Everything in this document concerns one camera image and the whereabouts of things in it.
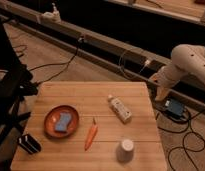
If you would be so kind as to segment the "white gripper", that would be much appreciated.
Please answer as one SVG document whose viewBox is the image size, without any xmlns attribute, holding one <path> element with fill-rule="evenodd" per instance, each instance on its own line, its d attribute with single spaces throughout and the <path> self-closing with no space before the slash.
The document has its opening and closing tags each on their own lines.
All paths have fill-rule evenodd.
<svg viewBox="0 0 205 171">
<path fill-rule="evenodd" d="M 174 87 L 184 75 L 185 72 L 174 64 L 163 66 L 157 73 L 151 75 L 149 77 L 149 80 L 155 83 L 159 83 L 160 85 L 157 87 L 155 100 L 164 100 L 170 92 L 169 88 Z"/>
</svg>

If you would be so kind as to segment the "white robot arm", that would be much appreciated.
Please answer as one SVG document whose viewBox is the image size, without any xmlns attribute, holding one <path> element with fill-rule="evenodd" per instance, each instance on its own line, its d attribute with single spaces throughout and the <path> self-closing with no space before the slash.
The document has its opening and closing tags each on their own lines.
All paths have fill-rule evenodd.
<svg viewBox="0 0 205 171">
<path fill-rule="evenodd" d="M 172 49 L 171 61 L 150 77 L 159 84 L 155 100 L 164 100 L 170 89 L 188 74 L 205 85 L 205 46 L 180 44 Z"/>
</svg>

